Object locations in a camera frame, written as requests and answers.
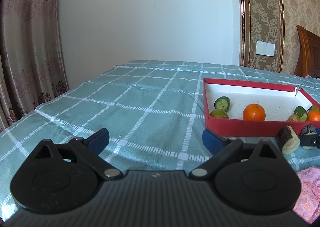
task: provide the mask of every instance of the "pink towel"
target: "pink towel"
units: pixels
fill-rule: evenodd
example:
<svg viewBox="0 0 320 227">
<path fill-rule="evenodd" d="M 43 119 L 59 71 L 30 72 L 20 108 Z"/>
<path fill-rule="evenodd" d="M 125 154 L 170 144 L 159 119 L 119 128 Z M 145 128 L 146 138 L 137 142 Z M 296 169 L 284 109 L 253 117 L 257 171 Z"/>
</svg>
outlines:
<svg viewBox="0 0 320 227">
<path fill-rule="evenodd" d="M 301 193 L 293 210 L 307 223 L 313 223 L 320 215 L 320 168 L 313 166 L 297 175 Z"/>
</svg>

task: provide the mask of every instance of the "cut lime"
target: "cut lime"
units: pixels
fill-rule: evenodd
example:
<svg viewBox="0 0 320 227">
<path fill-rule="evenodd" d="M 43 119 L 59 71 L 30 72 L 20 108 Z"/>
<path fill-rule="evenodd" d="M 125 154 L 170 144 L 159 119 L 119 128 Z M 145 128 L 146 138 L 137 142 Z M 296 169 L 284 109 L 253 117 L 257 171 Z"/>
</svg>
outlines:
<svg viewBox="0 0 320 227">
<path fill-rule="evenodd" d="M 229 118 L 228 114 L 226 114 L 226 112 L 222 109 L 213 110 L 212 112 L 210 112 L 210 116 L 215 118 Z"/>
<path fill-rule="evenodd" d="M 214 102 L 214 107 L 216 109 L 222 109 L 223 111 L 228 111 L 230 107 L 230 99 L 227 96 L 222 96 Z"/>
<path fill-rule="evenodd" d="M 298 115 L 298 116 L 300 117 L 300 121 L 306 121 L 307 118 L 308 118 L 308 113 L 307 113 L 307 111 L 306 111 L 303 107 L 301 107 L 301 106 L 298 106 L 298 107 L 294 110 L 293 114 Z"/>
</svg>

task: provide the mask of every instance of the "white wall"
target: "white wall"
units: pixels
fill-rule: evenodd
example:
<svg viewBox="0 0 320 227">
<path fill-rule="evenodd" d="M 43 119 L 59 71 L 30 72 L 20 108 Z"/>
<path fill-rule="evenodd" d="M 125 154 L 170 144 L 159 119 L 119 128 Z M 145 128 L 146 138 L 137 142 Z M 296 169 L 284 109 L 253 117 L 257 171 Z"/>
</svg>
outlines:
<svg viewBox="0 0 320 227">
<path fill-rule="evenodd" d="M 239 0 L 58 0 L 69 86 L 129 60 L 238 65 Z"/>
</svg>

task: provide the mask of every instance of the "white grid line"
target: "white grid line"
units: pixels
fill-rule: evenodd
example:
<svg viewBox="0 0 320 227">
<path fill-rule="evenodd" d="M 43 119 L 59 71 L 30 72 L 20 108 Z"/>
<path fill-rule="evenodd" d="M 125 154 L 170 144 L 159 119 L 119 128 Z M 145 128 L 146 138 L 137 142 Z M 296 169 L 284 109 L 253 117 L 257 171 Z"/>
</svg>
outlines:
<svg viewBox="0 0 320 227">
<path fill-rule="evenodd" d="M 169 64 L 169 66 L 180 66 L 178 64 Z M 184 65 L 183 67 L 189 67 L 189 66 L 197 66 L 197 67 L 201 67 L 201 65 L 197 65 L 197 64 L 194 64 L 194 65 Z M 220 67 L 215 67 L 215 66 L 204 66 L 203 68 L 209 68 L 209 69 L 215 69 L 215 68 L 220 68 Z M 227 69 L 227 70 L 233 70 L 233 71 L 239 71 L 239 69 L 233 69 L 233 68 L 229 68 L 229 67 L 225 67 L 224 69 Z"/>
<path fill-rule="evenodd" d="M 310 80 L 310 79 L 308 79 L 308 82 L 310 82 L 312 85 L 314 85 L 315 86 L 315 88 L 318 88 L 318 83 L 315 83 L 315 82 L 313 82 L 314 80 L 312 79 L 312 80 Z"/>
<path fill-rule="evenodd" d="M 90 82 L 91 84 L 101 84 L 101 83 L 97 83 L 97 82 Z M 128 85 L 125 85 L 125 84 L 115 84 L 116 86 L 128 86 Z M 159 89 L 157 88 L 147 88 L 147 87 L 142 87 L 142 85 L 132 85 L 132 87 L 136 87 L 138 89 L 143 89 L 143 90 L 156 90 L 158 91 Z M 184 90 L 180 90 L 180 89 L 175 89 L 175 88 L 170 88 L 170 89 L 167 89 L 168 92 L 175 92 L 175 93 L 186 93 L 186 94 L 189 94 L 189 95 L 195 95 L 195 93 L 189 93 L 189 92 L 185 92 Z"/>
<path fill-rule="evenodd" d="M 269 83 L 269 79 L 265 78 L 259 71 L 258 69 L 255 69 L 255 71 L 257 72 L 258 75 L 260 75 L 263 79 L 265 79 L 267 81 L 267 83 Z"/>
<path fill-rule="evenodd" d="M 298 85 L 298 86 L 301 86 L 302 88 L 311 88 L 311 89 L 317 89 L 317 90 L 320 90 L 320 88 L 315 88 L 315 87 L 312 87 L 312 86 L 309 86 L 309 85 L 302 85 L 302 84 L 297 84 L 297 83 L 289 83 L 289 82 L 285 82 L 285 81 L 281 81 L 281 80 L 277 80 L 278 83 L 283 83 L 283 84 L 286 84 L 286 85 Z"/>
<path fill-rule="evenodd" d="M 296 166 L 296 170 L 299 171 L 300 170 L 299 161 L 297 160 L 294 152 L 291 153 L 291 157 L 292 157 L 293 164 Z"/>
<path fill-rule="evenodd" d="M 146 63 L 142 64 L 141 66 L 144 66 L 144 65 L 148 64 L 150 61 L 151 61 L 151 60 L 149 60 L 148 62 L 146 62 Z"/>
<path fill-rule="evenodd" d="M 289 78 L 286 74 L 283 74 L 283 75 L 284 75 L 285 78 L 287 78 L 288 80 L 290 80 L 290 81 L 293 82 L 293 80 L 292 80 L 291 78 Z"/>
<path fill-rule="evenodd" d="M 29 113 L 29 114 L 27 114 L 26 116 L 23 116 L 23 118 L 21 118 L 18 122 L 16 122 L 16 123 L 12 126 L 12 128 L 6 128 L 3 132 L 1 132 L 1 133 L 3 133 L 3 135 L 0 136 L 0 139 L 1 139 L 2 137 L 6 136 L 6 135 L 7 135 L 10 131 L 12 131 L 14 128 L 16 128 L 17 126 L 19 126 L 22 122 L 24 122 L 24 121 L 27 119 L 27 117 L 31 117 L 31 116 L 33 116 L 35 113 L 32 112 L 32 113 Z"/>
<path fill-rule="evenodd" d="M 75 99 L 75 100 L 82 100 L 82 98 L 78 98 L 78 97 L 73 97 L 73 96 L 66 96 L 66 98 L 70 98 L 70 99 Z M 92 101 L 95 103 L 100 103 L 100 104 L 105 104 L 105 105 L 109 105 L 112 102 L 107 102 L 107 101 L 98 101 L 95 99 L 85 99 L 84 101 Z M 115 103 L 113 104 L 114 106 L 119 106 L 121 108 L 124 109 L 135 109 L 135 110 L 141 110 L 141 111 L 145 111 L 147 108 L 143 108 L 143 107 L 138 107 L 138 106 L 128 106 L 128 105 L 124 105 L 121 103 Z M 158 113 L 158 114 L 169 114 L 169 113 L 176 113 L 178 115 L 184 116 L 184 117 L 190 117 L 190 113 L 183 113 L 177 110 L 152 110 L 152 113 Z M 196 118 L 204 118 L 204 115 L 196 115 Z"/>
<path fill-rule="evenodd" d="M 224 72 L 222 65 L 220 65 L 220 68 L 221 68 L 221 71 L 222 71 L 223 77 L 224 77 L 225 79 L 227 79 L 227 77 L 226 77 L 226 74 L 227 74 L 227 73 L 225 73 L 225 72 Z"/>
<path fill-rule="evenodd" d="M 73 139 L 74 137 L 75 137 L 75 136 L 74 136 L 73 134 L 71 134 L 71 135 L 65 137 L 62 141 L 60 141 L 59 144 L 64 144 L 64 143 L 66 143 L 67 141 Z"/>
<path fill-rule="evenodd" d="M 244 72 L 242 71 L 242 69 L 239 67 L 239 71 L 243 74 L 243 76 L 247 79 L 247 81 L 249 81 L 248 76 L 244 74 Z"/>
<path fill-rule="evenodd" d="M 140 127 L 140 125 L 142 124 L 142 122 L 144 121 L 144 119 L 147 117 L 147 115 L 152 111 L 152 108 L 154 107 L 154 105 L 156 104 L 156 102 L 160 99 L 161 95 L 163 94 L 163 92 L 168 88 L 168 86 L 170 85 L 170 83 L 173 81 L 173 79 L 176 77 L 177 73 L 179 72 L 179 68 L 177 69 L 177 71 L 175 72 L 175 74 L 172 76 L 172 78 L 169 80 L 169 82 L 164 86 L 164 88 L 159 92 L 158 96 L 155 98 L 155 100 L 149 105 L 149 108 L 146 109 L 145 113 L 142 115 L 142 117 L 137 121 L 137 123 L 135 124 L 135 126 L 129 131 L 129 133 L 124 136 L 124 138 L 122 138 L 120 141 L 117 142 L 117 146 L 115 147 L 114 151 L 105 159 L 105 161 L 107 161 L 108 163 L 110 163 L 110 161 L 119 153 L 120 148 L 118 149 L 118 145 L 120 146 L 125 146 L 128 143 L 128 139 L 132 136 L 132 134 Z"/>
<path fill-rule="evenodd" d="M 2 213 L 2 219 L 4 221 L 8 220 L 11 215 L 14 213 L 16 205 L 13 203 L 9 206 L 7 206 L 7 202 L 12 198 L 11 193 L 7 195 L 7 197 L 4 199 L 3 203 L 0 203 L 0 209 Z"/>
<path fill-rule="evenodd" d="M 167 61 L 164 61 L 163 64 L 161 64 L 159 67 L 162 67 L 163 65 L 165 65 L 166 62 L 167 62 Z"/>
<path fill-rule="evenodd" d="M 140 80 L 138 80 L 136 83 L 140 82 L 141 80 L 143 80 L 145 77 L 148 77 L 151 73 L 153 73 L 155 70 L 152 70 L 150 73 L 148 73 L 146 76 L 144 76 L 143 78 L 141 78 Z M 84 123 L 82 125 L 82 127 L 84 127 L 85 125 L 87 125 L 89 122 L 91 122 L 92 120 L 96 119 L 99 115 L 101 115 L 104 111 L 106 111 L 107 109 L 109 109 L 111 106 L 115 105 L 115 103 L 117 101 L 120 100 L 120 98 L 122 98 L 130 89 L 132 89 L 133 86 L 130 86 L 128 89 L 126 89 L 122 94 L 120 94 L 116 99 L 114 99 L 113 102 L 111 102 L 110 104 L 108 104 L 108 106 L 106 106 L 103 110 L 101 110 L 100 112 L 98 112 L 95 116 L 93 116 L 91 119 L 89 119 L 86 123 Z"/>
<path fill-rule="evenodd" d="M 111 138 L 110 139 L 111 142 L 115 142 L 118 143 L 119 141 L 121 141 L 121 139 L 115 139 L 115 138 Z M 138 145 L 136 143 L 133 142 L 127 142 L 124 146 L 130 147 L 132 149 L 137 149 L 137 150 L 143 150 L 145 152 L 148 153 L 161 153 L 164 156 L 168 156 L 168 157 L 177 157 L 178 156 L 178 152 L 175 151 L 170 151 L 170 150 L 163 150 L 159 147 L 155 147 L 155 146 L 142 146 L 142 145 Z M 192 155 L 192 154 L 188 154 L 188 160 L 192 160 L 192 161 L 196 161 L 196 162 L 205 162 L 209 159 L 209 156 L 199 156 L 199 155 Z"/>
<path fill-rule="evenodd" d="M 315 161 L 315 160 L 320 160 L 320 156 L 314 156 L 314 157 L 308 157 L 308 158 L 299 158 L 298 162 L 300 164 Z"/>
<path fill-rule="evenodd" d="M 118 67 L 114 66 L 110 71 L 106 72 L 104 75 L 106 75 L 106 74 L 109 74 L 109 73 L 113 72 L 113 71 L 114 71 L 114 70 L 116 70 L 117 68 L 118 68 Z M 98 79 L 98 78 L 100 78 L 100 77 L 102 77 L 102 75 L 99 75 L 99 76 L 97 76 L 97 77 L 95 77 L 95 78 L 92 78 L 91 80 L 86 81 L 86 82 L 87 82 L 87 83 L 89 83 L 89 82 L 91 82 L 92 80 Z"/>
<path fill-rule="evenodd" d="M 120 76 L 120 75 L 102 75 L 102 76 Z M 139 75 L 127 75 L 128 77 L 143 77 Z M 164 79 L 164 80 L 170 80 L 170 78 L 167 77 L 159 77 L 159 76 L 149 76 L 150 78 L 154 79 Z M 175 78 L 174 80 L 186 80 L 186 81 L 197 81 L 198 79 L 186 79 L 186 78 Z"/>
<path fill-rule="evenodd" d="M 200 71 L 199 71 L 199 78 L 198 78 L 198 84 L 197 84 L 197 88 L 196 88 L 196 93 L 199 93 L 199 90 L 200 90 L 200 84 L 201 84 L 201 77 L 202 77 L 202 67 L 203 67 L 203 63 L 201 63 L 201 68 L 200 68 Z M 196 94 L 195 95 L 195 99 L 194 99 L 194 102 L 193 102 L 193 105 L 192 105 L 192 110 L 191 110 L 191 115 L 190 115 L 190 119 L 189 119 L 189 123 L 188 123 L 188 126 L 187 126 L 187 130 L 186 130 L 186 135 L 185 135 L 185 138 L 183 140 L 183 143 L 182 143 L 182 148 L 181 148 L 181 151 L 178 155 L 178 161 L 177 161 L 177 167 L 176 169 L 177 170 L 182 170 L 183 169 L 183 164 L 184 164 L 184 161 L 188 159 L 188 147 L 189 147 L 189 143 L 190 143 L 190 139 L 191 139 L 191 134 L 192 134 L 192 129 L 193 129 L 193 124 L 194 124 L 194 120 L 195 120 L 195 117 L 196 117 L 196 107 L 198 105 L 198 97 L 199 95 Z"/>
<path fill-rule="evenodd" d="M 4 160 L 8 155 L 10 155 L 17 147 L 16 146 L 13 146 L 12 149 L 10 149 L 7 153 L 5 153 L 1 158 L 0 158 L 0 162 L 2 160 Z"/>
<path fill-rule="evenodd" d="M 118 65 L 116 66 L 117 68 L 131 68 L 131 66 L 122 66 L 122 65 Z M 137 69 L 154 69 L 152 67 L 137 67 Z M 176 69 L 174 68 L 160 68 L 158 67 L 158 70 L 164 70 L 164 71 L 176 71 Z M 191 72 L 191 73 L 199 73 L 200 71 L 199 70 L 188 70 L 188 69 L 182 69 L 180 70 L 181 72 Z M 243 77 L 243 75 L 241 74 L 233 74 L 233 73 L 226 73 L 226 72 L 211 72 L 211 71 L 203 71 L 204 74 L 220 74 L 220 75 L 223 75 L 224 77 L 226 75 L 230 75 L 230 76 L 241 76 Z M 256 78 L 256 79 L 260 79 L 259 77 L 255 77 L 255 76 L 246 76 L 248 78 Z"/>
<path fill-rule="evenodd" d="M 43 128 L 44 126 L 46 126 L 47 124 L 51 123 L 51 121 L 48 121 L 46 123 L 44 123 L 43 125 L 41 125 L 40 127 L 36 128 L 33 132 L 31 132 L 28 136 L 24 137 L 21 140 L 21 143 L 24 143 L 26 140 L 28 140 L 32 135 L 34 135 L 37 131 L 39 131 L 41 128 Z"/>
<path fill-rule="evenodd" d="M 72 107 L 70 107 L 70 108 L 68 108 L 68 109 L 65 109 L 64 111 L 56 114 L 55 116 L 46 114 L 45 112 L 40 111 L 40 109 L 43 108 L 44 106 L 48 105 L 48 104 L 51 104 L 51 103 L 56 102 L 57 100 L 60 100 L 60 99 L 63 98 L 64 96 L 66 96 L 66 95 L 74 92 L 75 90 L 79 89 L 79 88 L 80 88 L 82 85 L 84 85 L 84 84 L 85 84 L 85 82 L 83 82 L 82 84 L 80 84 L 80 85 L 79 85 L 77 88 L 75 88 L 74 90 L 68 91 L 67 93 L 62 94 L 62 95 L 60 95 L 59 97 L 53 99 L 52 101 L 46 102 L 46 103 L 38 106 L 38 107 L 35 109 L 35 111 L 34 111 L 35 113 L 32 113 L 32 114 L 29 115 L 29 116 L 26 115 L 26 116 L 25 116 L 25 119 L 26 119 L 27 117 L 30 117 L 30 116 L 32 116 L 33 114 L 36 114 L 36 113 L 37 113 L 37 114 L 42 115 L 43 117 L 47 118 L 48 120 L 50 120 L 50 121 L 52 121 L 52 122 L 54 122 L 54 121 L 56 121 L 56 122 L 61 121 L 61 122 L 63 122 L 64 125 L 69 124 L 68 122 L 65 122 L 65 121 L 63 121 L 63 120 L 61 120 L 61 119 L 57 119 L 57 116 L 65 113 L 65 112 L 67 112 L 67 111 L 70 110 L 71 108 L 74 108 L 76 105 L 78 105 L 79 103 L 81 103 L 82 101 L 84 101 L 84 99 L 86 99 L 86 98 L 83 98 L 81 101 L 79 101 L 78 103 L 76 103 L 76 104 L 73 105 Z M 90 96 L 92 96 L 93 94 L 97 93 L 97 92 L 98 92 L 100 89 L 102 89 L 105 85 L 107 85 L 107 84 L 104 84 L 103 86 L 101 86 L 101 87 L 100 87 L 98 90 L 96 90 L 94 93 L 92 93 L 92 94 L 90 94 L 89 96 L 87 96 L 87 98 L 90 97 Z M 17 123 L 17 125 L 15 125 L 14 127 L 12 127 L 11 129 L 6 130 L 5 133 L 4 133 L 3 135 L 1 135 L 0 138 L 2 138 L 2 137 L 3 137 L 4 135 L 6 135 L 6 134 L 10 134 L 9 137 L 10 137 L 10 139 L 13 141 L 13 143 L 14 143 L 15 146 L 16 146 L 17 143 L 15 143 L 15 141 L 14 141 L 15 138 L 14 138 L 14 136 L 10 133 L 10 131 L 11 131 L 12 129 L 14 129 L 16 126 L 18 126 L 20 123 L 22 123 L 24 120 L 22 120 L 21 122 Z M 44 123 L 42 126 L 40 126 L 40 128 L 42 128 L 42 127 L 44 127 L 45 125 L 47 125 L 47 123 L 48 123 L 48 122 Z M 76 125 L 72 125 L 72 124 L 69 124 L 69 125 L 75 127 L 76 129 L 79 128 L 79 127 L 76 126 Z M 24 147 L 21 146 L 19 150 L 20 150 L 24 155 L 27 154 L 27 156 L 28 156 L 28 151 L 27 151 Z"/>
</svg>

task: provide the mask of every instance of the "orange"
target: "orange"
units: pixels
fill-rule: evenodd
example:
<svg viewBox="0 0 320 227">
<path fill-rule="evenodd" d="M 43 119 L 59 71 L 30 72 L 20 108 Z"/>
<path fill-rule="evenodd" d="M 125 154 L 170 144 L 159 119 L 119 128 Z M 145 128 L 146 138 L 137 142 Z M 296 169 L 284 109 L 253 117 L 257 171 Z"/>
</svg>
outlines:
<svg viewBox="0 0 320 227">
<path fill-rule="evenodd" d="M 266 119 L 266 112 L 261 105 L 256 103 L 249 104 L 243 111 L 244 120 L 264 121 Z"/>
<path fill-rule="evenodd" d="M 308 114 L 308 121 L 320 121 L 320 112 L 311 110 Z"/>
</svg>

